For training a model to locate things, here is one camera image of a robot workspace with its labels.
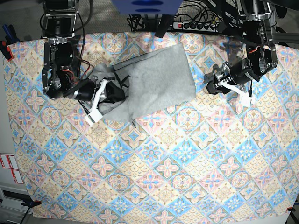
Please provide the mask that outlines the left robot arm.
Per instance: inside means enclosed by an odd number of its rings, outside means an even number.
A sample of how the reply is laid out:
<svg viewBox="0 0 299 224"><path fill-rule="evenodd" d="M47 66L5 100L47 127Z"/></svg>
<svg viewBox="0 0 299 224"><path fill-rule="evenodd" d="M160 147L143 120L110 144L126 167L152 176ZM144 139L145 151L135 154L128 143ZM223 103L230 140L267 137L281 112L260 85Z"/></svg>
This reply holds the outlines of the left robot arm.
<svg viewBox="0 0 299 224"><path fill-rule="evenodd" d="M213 72L206 89L209 94L238 94L241 105L250 107L256 98L253 81L259 82L263 75L278 64L276 47L272 40L269 3L261 0L242 0L237 15L227 11L228 3L221 0L221 15L226 27L234 37L244 43L246 58L234 65L224 62Z"/></svg>

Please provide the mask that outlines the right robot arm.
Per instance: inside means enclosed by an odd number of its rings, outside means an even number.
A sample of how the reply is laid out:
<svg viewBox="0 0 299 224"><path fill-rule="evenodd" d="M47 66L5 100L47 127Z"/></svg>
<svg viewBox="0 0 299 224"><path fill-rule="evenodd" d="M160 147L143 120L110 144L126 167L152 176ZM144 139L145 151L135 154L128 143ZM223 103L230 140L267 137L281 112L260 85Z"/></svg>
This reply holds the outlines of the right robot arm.
<svg viewBox="0 0 299 224"><path fill-rule="evenodd" d="M88 24L81 22L77 0L44 0L40 18L44 44L42 69L43 93L50 99L68 98L78 101L86 112L89 125L119 106L126 98L125 81L113 69L103 65L97 69L83 59L84 47L78 49L75 33Z"/></svg>

